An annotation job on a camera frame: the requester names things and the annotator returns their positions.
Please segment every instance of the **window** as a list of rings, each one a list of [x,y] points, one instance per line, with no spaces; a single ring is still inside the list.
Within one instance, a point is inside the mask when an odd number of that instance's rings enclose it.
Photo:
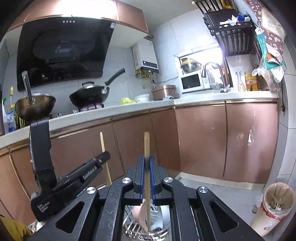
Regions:
[[[182,64],[182,59],[185,59],[185,58],[192,58],[197,60],[202,64],[202,69],[203,69],[203,66],[208,62],[215,62],[219,64],[221,67],[223,67],[223,63],[222,63],[223,57],[222,57],[222,51],[220,47],[202,50],[196,53],[182,56],[179,58],[181,64]],[[223,84],[221,80],[220,71],[217,66],[207,65],[207,76],[210,83],[216,82],[216,83]]]

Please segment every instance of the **white countertop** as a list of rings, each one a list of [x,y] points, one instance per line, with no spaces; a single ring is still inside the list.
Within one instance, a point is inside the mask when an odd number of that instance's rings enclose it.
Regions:
[[[257,99],[257,98],[278,98],[277,93],[269,91],[251,91],[251,92],[229,92],[229,93],[206,93],[195,94],[184,98],[167,101],[150,101],[134,104],[124,104],[102,109],[89,110],[71,115],[65,115],[49,120],[49,131],[56,131],[65,127],[94,121],[115,115],[121,115],[141,110],[149,110],[166,106],[178,106],[183,104],[192,104],[205,101],[231,100],[231,99]],[[30,127],[24,127],[14,132],[0,137],[0,149],[14,143],[29,139]]]

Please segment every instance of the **wok handle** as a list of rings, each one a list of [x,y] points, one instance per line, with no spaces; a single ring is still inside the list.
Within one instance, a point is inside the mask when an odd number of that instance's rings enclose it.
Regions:
[[[115,80],[118,76],[122,75],[125,71],[125,69],[117,71],[108,81],[105,82],[105,85],[109,86],[113,80]]]
[[[27,97],[28,97],[28,103],[32,104],[34,102],[33,97],[32,97],[32,92],[31,92],[31,86],[29,82],[29,77],[28,77],[28,72],[25,70],[22,72],[22,79],[25,84],[25,89],[27,92]]]
[[[93,82],[93,81],[84,82],[84,83],[82,83],[82,87],[83,87],[85,84],[93,84],[93,85],[94,85],[94,82]]]

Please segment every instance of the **metal basket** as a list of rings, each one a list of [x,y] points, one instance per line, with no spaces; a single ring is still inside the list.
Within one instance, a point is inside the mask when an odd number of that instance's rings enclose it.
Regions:
[[[122,225],[122,234],[130,239],[136,240],[171,240],[170,225],[163,229],[154,230],[150,233],[145,233],[140,225],[134,220],[132,215],[133,206],[125,206],[125,213]],[[150,221],[151,224],[157,220],[158,208],[150,203]]]

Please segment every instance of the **black glass range hood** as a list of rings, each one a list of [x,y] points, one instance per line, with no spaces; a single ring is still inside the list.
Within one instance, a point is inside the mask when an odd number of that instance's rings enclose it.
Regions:
[[[100,78],[113,33],[109,20],[53,17],[23,25],[17,51],[17,89],[48,83]]]

